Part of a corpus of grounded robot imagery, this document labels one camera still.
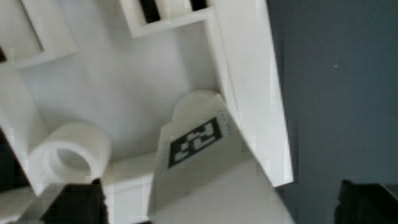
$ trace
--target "apriltag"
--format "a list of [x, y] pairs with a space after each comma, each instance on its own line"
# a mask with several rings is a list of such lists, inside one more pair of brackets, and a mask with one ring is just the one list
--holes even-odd
[[227, 120], [220, 113], [171, 142], [169, 169], [220, 141], [227, 135]]

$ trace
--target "black object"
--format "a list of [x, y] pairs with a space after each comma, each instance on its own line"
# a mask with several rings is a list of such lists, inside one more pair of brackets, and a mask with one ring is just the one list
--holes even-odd
[[107, 206], [101, 183], [66, 186], [41, 217], [46, 224], [107, 224]]
[[158, 6], [155, 0], [140, 0], [140, 7], [146, 16], [146, 22], [160, 21]]
[[172, 168], [222, 139], [217, 117], [172, 141], [169, 168]]
[[341, 182], [336, 224], [398, 224], [398, 200], [380, 184]]
[[7, 57], [5, 57], [5, 54], [4, 54], [4, 49], [0, 47], [0, 63], [7, 61]]
[[0, 174], [2, 174], [0, 193], [30, 185], [2, 130], [0, 130]]
[[208, 8], [206, 0], [190, 0], [190, 5], [194, 11]]

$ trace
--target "white plastic frame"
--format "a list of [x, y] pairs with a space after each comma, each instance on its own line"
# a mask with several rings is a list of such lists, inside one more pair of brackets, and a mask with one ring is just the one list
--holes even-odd
[[162, 20], [146, 23], [139, 0], [121, 0], [132, 36], [204, 23], [222, 96], [279, 186], [293, 181], [293, 172], [267, 4], [263, 0], [208, 0], [208, 8], [187, 12], [190, 5], [162, 8], [171, 1], [156, 0]]
[[39, 54], [14, 61], [16, 66], [25, 68], [75, 53], [76, 46], [57, 1], [21, 0], [21, 3], [43, 47]]

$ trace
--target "white panel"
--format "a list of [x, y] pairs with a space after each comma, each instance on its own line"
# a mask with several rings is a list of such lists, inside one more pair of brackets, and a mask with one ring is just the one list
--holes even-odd
[[270, 21], [263, 0], [217, 0], [238, 123], [274, 186], [293, 181]]

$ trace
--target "dark gray background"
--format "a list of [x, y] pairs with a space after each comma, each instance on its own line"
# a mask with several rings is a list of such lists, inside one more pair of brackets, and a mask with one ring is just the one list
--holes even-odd
[[398, 183], [398, 1], [268, 0], [299, 224], [331, 224], [341, 179]]

